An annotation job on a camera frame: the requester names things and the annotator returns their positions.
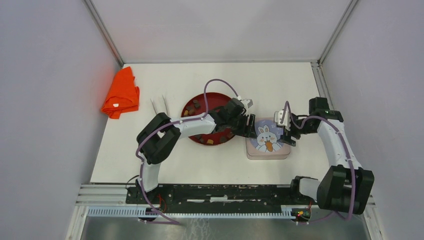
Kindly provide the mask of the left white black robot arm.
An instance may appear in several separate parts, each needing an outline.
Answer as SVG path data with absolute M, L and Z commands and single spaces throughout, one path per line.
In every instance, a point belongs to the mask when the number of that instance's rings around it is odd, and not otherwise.
M 141 160 L 139 199 L 145 204 L 156 200 L 161 163 L 170 156 L 178 140 L 226 131 L 256 138 L 256 116 L 248 113 L 252 105 L 251 99 L 232 98 L 224 106 L 195 116 L 170 118 L 164 112 L 158 113 L 136 138 L 135 155 Z

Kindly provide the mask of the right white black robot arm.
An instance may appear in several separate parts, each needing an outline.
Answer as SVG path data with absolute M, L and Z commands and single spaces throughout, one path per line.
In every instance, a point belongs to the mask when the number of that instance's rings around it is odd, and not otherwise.
M 307 115 L 292 113 L 286 102 L 282 110 L 275 112 L 274 123 L 283 130 L 279 141 L 292 147 L 302 135 L 318 134 L 329 164 L 322 180 L 296 176 L 290 184 L 289 199 L 302 204 L 311 198 L 320 209 L 331 211 L 345 221 L 362 214 L 375 177 L 355 157 L 341 112 L 330 109 L 327 98 L 315 97 L 308 102 Z

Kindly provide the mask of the pink tin box with dividers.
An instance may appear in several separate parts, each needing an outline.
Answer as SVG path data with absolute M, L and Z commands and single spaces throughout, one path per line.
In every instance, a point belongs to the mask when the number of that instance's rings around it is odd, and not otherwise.
M 284 160 L 290 155 L 284 152 L 247 152 L 246 156 L 249 160 Z

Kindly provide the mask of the silver serving tongs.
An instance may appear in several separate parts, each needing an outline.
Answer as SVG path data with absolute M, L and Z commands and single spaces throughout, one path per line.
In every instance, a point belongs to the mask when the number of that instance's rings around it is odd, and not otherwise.
M 151 106 L 155 114 L 165 113 L 170 115 L 170 108 L 165 95 L 150 98 Z

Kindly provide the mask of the silver tin lid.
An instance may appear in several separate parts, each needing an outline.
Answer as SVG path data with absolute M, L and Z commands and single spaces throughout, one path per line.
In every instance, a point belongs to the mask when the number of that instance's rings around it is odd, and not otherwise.
M 283 152 L 291 153 L 291 146 L 279 142 L 283 129 L 275 125 L 271 118 L 257 118 L 255 120 L 257 138 L 246 139 L 246 152 Z

